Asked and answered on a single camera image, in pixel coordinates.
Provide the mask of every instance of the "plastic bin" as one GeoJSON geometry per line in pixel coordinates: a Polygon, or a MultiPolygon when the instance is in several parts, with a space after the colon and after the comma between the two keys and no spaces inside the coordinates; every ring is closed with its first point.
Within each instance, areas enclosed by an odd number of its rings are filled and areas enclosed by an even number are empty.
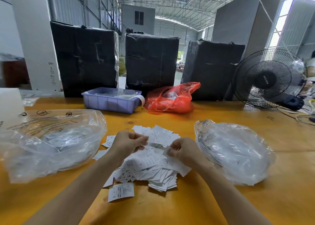
{"type": "Polygon", "coordinates": [[[84,105],[87,109],[95,109],[95,110],[105,110],[105,111],[114,111],[126,114],[132,114],[138,105],[141,103],[139,98],[132,99],[123,99],[112,96],[101,96],[95,95],[96,93],[110,93],[118,91],[116,88],[106,88],[99,87],[93,90],[89,90],[83,92],[81,95],[83,96],[84,105]]]}

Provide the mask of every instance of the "electric fan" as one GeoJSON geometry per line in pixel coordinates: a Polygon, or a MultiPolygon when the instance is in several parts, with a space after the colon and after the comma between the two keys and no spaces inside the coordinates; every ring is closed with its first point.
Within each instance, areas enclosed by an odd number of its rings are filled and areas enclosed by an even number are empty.
{"type": "Polygon", "coordinates": [[[282,49],[266,49],[238,64],[231,88],[240,101],[253,107],[299,110],[304,102],[297,95],[306,78],[306,66],[297,55],[282,49]]]}

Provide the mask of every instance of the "black box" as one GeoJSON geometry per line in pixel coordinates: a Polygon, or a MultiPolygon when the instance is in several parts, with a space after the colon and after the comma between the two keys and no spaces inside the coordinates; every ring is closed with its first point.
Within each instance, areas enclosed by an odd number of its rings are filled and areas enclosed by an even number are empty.
{"type": "Polygon", "coordinates": [[[192,99],[223,100],[244,49],[233,43],[189,42],[181,83],[201,83],[192,99]]]}
{"type": "Polygon", "coordinates": [[[126,34],[126,88],[148,91],[173,86],[178,55],[178,37],[126,34]]]}
{"type": "Polygon", "coordinates": [[[118,87],[118,34],[51,21],[65,97],[98,87],[118,87]]]}

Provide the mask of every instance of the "wooden table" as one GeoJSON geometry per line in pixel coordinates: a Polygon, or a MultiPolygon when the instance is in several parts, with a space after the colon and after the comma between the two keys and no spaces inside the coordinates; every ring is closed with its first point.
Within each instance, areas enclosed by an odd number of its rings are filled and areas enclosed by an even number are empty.
{"type": "MultiPolygon", "coordinates": [[[[194,123],[211,119],[245,125],[264,137],[277,152],[269,177],[254,187],[238,186],[274,224],[315,223],[315,128],[274,110],[253,110],[241,102],[196,102],[189,114],[148,112],[138,107],[132,115],[103,112],[107,135],[134,125],[155,124],[194,138],[194,123]]],[[[28,110],[84,109],[82,99],[42,98],[28,110]]],[[[0,167],[0,224],[21,224],[73,181],[87,165],[59,172],[27,184],[10,184],[0,167]]],[[[102,189],[81,225],[85,224],[226,224],[211,191],[194,171],[177,179],[178,187],[159,193],[146,181],[135,181],[135,196],[107,202],[102,189]]]]}

